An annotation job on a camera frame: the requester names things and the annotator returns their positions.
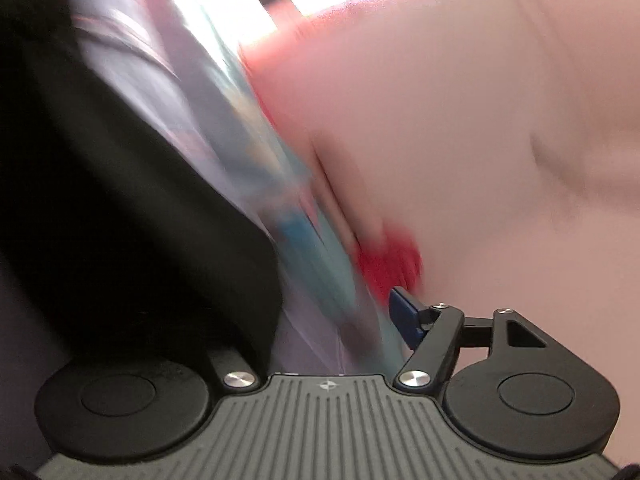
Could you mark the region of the black knit pants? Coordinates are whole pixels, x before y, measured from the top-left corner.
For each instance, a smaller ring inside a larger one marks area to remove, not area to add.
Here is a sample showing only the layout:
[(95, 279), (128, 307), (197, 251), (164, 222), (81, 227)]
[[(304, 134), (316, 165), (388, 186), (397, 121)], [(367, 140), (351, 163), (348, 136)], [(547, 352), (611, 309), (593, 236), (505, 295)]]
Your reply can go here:
[(1, 265), (76, 362), (232, 348), (259, 374), (283, 297), (267, 234), (80, 53), (70, 0), (1, 0)]

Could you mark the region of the red knit cloth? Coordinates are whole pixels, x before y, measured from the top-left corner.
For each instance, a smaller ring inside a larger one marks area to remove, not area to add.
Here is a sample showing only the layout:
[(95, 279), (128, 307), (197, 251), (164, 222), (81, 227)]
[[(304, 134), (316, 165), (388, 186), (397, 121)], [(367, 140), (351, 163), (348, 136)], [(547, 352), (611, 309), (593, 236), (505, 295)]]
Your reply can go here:
[(352, 263), (382, 309), (388, 309), (395, 287), (412, 294), (420, 289), (423, 274), (420, 249), (414, 237), (396, 224), (384, 222), (378, 238), (358, 240)]

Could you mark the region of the teal patchwork pillow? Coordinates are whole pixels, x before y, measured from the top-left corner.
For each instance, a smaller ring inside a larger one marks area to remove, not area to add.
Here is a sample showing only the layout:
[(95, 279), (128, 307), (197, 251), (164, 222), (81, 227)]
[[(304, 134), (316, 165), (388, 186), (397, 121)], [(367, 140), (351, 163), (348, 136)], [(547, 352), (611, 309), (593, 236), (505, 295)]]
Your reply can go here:
[(198, 41), (224, 112), (207, 135), (224, 169), (273, 241), (285, 284), (274, 366), (282, 372), (392, 377), (404, 362), (392, 323), (363, 284), (311, 191), (307, 166), (265, 118), (234, 39), (213, 15)]

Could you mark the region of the pink rolled blanket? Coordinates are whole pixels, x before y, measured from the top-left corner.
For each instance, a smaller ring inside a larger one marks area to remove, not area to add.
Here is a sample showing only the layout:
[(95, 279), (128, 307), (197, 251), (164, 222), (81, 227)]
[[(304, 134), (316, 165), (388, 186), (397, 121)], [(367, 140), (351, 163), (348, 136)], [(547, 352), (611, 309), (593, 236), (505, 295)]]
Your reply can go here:
[(614, 384), (639, 457), (639, 0), (291, 0), (247, 53), (280, 129), (340, 139), (422, 299), (519, 310)]

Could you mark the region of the lavender plaid bed sheet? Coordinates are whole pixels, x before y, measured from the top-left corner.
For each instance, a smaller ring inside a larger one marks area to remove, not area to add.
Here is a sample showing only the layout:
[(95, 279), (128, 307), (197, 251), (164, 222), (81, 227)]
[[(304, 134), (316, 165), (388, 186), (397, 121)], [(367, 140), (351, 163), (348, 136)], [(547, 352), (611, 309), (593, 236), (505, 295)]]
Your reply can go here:
[[(273, 244), (207, 139), (209, 132), (220, 131), (224, 112), (207, 80), (207, 53), (198, 41), (204, 15), (210, 13), (234, 39), (240, 55), (246, 32), (272, 26), (258, 1), (70, 0), (70, 10), (89, 66)], [(311, 173), (312, 194), (349, 258), (346, 230), (330, 208), (320, 174), (300, 160)]]

